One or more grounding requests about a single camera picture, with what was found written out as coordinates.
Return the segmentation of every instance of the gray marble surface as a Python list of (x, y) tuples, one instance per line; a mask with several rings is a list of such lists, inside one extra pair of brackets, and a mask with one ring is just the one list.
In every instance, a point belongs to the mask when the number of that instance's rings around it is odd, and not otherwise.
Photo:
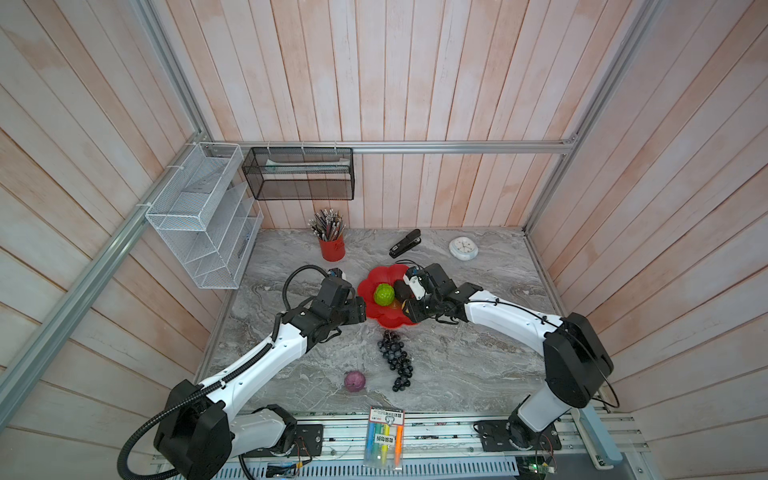
[[(290, 272), (305, 263), (338, 266), (355, 286), (368, 272), (393, 260), (387, 252), (408, 230), (350, 230), (346, 256), (329, 263), (308, 230), (262, 230), (221, 330), (206, 375), (218, 372), (269, 335), (274, 314), (283, 309), (280, 290)], [(472, 238), (478, 256), (461, 262), (448, 252), (449, 241)], [(457, 283), (476, 283), (523, 306), (543, 312), (552, 307), (525, 247), (513, 229), (425, 230), (422, 242), (400, 258), (422, 265), (440, 263)], [(290, 286), (292, 305), (316, 293), (320, 274), (302, 272)], [(396, 373), (389, 370), (376, 342), (383, 328), (375, 321), (343, 327), (343, 334), (316, 346), (272, 378), (246, 405), (250, 412), (278, 403), (289, 412), (366, 412), (371, 405), (409, 412), (486, 412), (509, 414), (542, 383), (544, 362), (533, 350), (494, 330), (474, 324), (442, 325), (427, 320), (398, 331), (412, 357), (412, 386), (393, 392)], [(344, 389), (346, 372), (359, 370), (366, 387)]]

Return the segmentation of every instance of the red pencil cup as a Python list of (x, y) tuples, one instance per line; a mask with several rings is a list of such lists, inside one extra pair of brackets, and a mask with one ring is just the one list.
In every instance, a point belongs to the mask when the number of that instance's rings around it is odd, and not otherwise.
[(344, 237), (339, 237), (333, 242), (323, 242), (320, 240), (320, 251), (323, 252), (323, 258), (329, 262), (338, 262), (346, 254), (344, 249)]

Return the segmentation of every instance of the green fruit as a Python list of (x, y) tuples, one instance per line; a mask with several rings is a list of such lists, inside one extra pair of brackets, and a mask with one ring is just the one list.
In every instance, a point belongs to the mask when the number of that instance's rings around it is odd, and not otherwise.
[(395, 301), (395, 289), (388, 283), (380, 283), (373, 293), (373, 301), (381, 306), (390, 306)]

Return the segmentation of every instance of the clock face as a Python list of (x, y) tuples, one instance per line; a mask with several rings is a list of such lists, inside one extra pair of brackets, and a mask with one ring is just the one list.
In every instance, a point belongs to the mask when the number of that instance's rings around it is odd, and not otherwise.
[(478, 254), (478, 246), (467, 237), (459, 237), (451, 241), (450, 251), (459, 260), (471, 260)]

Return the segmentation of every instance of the red bowl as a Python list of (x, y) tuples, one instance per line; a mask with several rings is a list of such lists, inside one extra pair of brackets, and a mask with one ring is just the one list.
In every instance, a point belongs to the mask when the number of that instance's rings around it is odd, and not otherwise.
[(390, 306), (381, 306), (373, 301), (373, 292), (382, 283), (394, 286), (396, 280), (402, 280), (406, 274), (407, 265), (396, 263), (390, 266), (378, 266), (371, 270), (368, 278), (360, 282), (357, 294), (366, 301), (366, 316), (376, 319), (379, 325), (388, 329), (396, 329), (401, 325), (415, 325), (403, 312), (400, 302), (395, 300)]

